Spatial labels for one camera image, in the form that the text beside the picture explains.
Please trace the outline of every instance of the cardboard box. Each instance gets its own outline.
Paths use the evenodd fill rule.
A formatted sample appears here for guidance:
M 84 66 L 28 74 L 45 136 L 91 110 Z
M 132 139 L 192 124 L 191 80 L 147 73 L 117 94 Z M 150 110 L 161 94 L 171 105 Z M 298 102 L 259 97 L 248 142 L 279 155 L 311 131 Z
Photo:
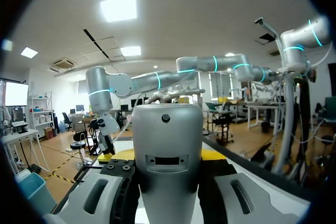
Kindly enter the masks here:
M 96 118 L 86 118 L 85 116 L 83 116 L 82 117 L 82 122 L 88 122 L 88 123 L 90 123 L 94 119 L 96 119 Z
M 45 139 L 51 139 L 54 137 L 54 134 L 53 134 L 53 128 L 52 127 L 47 127 L 47 128 L 44 128 L 44 137 Z

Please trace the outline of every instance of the trash bin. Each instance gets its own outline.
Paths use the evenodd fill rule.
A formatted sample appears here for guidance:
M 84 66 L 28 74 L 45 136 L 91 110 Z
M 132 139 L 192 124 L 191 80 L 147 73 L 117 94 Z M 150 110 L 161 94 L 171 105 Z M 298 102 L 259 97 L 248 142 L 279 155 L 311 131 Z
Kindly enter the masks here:
M 18 184 L 21 192 L 40 215 L 51 213 L 56 201 L 47 189 L 44 179 L 36 173 L 31 173 Z

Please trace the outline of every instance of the ceiling light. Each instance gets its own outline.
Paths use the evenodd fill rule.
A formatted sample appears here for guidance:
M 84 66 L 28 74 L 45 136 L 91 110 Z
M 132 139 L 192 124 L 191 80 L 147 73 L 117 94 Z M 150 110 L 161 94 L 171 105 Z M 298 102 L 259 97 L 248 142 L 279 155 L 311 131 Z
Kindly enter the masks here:
M 11 51 L 13 48 L 13 42 L 8 39 L 4 39 L 1 45 L 2 50 Z
M 120 48 L 122 55 L 124 56 L 138 56 L 141 55 L 141 48 L 139 46 L 136 47 L 122 47 Z
M 35 55 L 37 55 L 38 54 L 38 52 L 37 51 L 35 51 L 35 50 L 32 50 L 32 49 L 30 49 L 29 47 L 26 47 L 23 51 L 22 51 L 22 53 L 21 53 L 21 55 L 23 55 L 23 56 L 26 56 L 26 57 L 28 57 L 28 58 L 32 58 L 32 57 L 34 57 Z
M 106 0 L 100 7 L 107 22 L 136 18 L 135 0 Z

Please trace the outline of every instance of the yellow pad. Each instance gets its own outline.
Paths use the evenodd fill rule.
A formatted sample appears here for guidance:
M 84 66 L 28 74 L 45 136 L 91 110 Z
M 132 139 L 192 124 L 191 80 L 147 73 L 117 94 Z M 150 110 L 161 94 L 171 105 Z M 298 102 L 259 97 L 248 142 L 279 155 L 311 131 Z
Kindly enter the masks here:
M 124 160 L 124 159 L 134 160 L 134 149 L 120 151 L 120 152 L 114 154 L 113 156 L 111 156 L 110 159 L 111 158 L 122 159 L 122 160 Z M 218 160 L 218 159 L 226 159 L 226 157 L 224 155 L 222 155 L 221 153 L 217 152 L 217 151 L 202 149 L 202 160 Z
M 226 157 L 217 151 L 202 149 L 202 160 L 219 160 L 219 159 L 226 159 Z
M 107 164 L 112 159 L 112 154 L 111 153 L 109 153 L 109 154 L 102 153 L 98 156 L 97 159 L 98 159 L 99 164 Z

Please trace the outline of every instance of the black tube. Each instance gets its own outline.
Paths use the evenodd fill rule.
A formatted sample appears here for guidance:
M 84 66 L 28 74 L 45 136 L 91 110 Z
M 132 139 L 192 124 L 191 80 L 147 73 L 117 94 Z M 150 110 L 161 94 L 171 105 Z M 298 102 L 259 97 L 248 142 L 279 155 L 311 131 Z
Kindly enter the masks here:
M 20 146 L 21 146 L 21 150 L 22 150 L 23 156 L 25 157 L 25 161 L 26 161 L 26 163 L 27 163 L 27 165 L 28 165 L 28 168 L 29 168 L 29 167 L 30 167 L 30 165 L 29 165 L 29 163 L 28 163 L 28 160 L 27 160 L 27 158 L 26 158 L 25 151 L 23 150 L 23 147 L 22 147 L 22 143 L 21 143 L 21 141 L 20 141 Z

